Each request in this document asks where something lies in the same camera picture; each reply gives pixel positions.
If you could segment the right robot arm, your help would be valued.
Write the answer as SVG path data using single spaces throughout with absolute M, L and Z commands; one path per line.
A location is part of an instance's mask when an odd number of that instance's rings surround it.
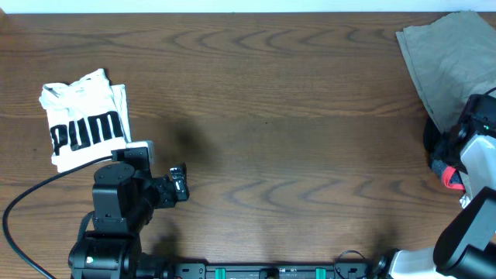
M 495 276 L 495 98 L 471 95 L 455 126 L 441 133 L 428 122 L 429 166 L 448 188 L 470 199 L 435 246 L 396 250 L 371 273 L 378 278 L 493 278 Z

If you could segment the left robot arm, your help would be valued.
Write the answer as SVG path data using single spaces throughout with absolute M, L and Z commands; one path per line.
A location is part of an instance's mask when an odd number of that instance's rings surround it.
M 121 162 L 100 168 L 94 179 L 94 211 L 81 221 L 68 257 L 71 277 L 175 277 L 168 260 L 142 251 L 140 232 L 155 210 L 189 199 L 186 165 L 172 167 L 170 176 L 152 177 L 146 165 Z

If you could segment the khaki green shorts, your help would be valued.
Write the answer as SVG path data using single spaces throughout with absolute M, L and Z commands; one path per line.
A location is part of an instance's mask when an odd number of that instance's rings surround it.
M 396 33 L 425 110 L 440 132 L 454 126 L 467 99 L 495 87 L 495 28 L 476 12 L 454 12 Z

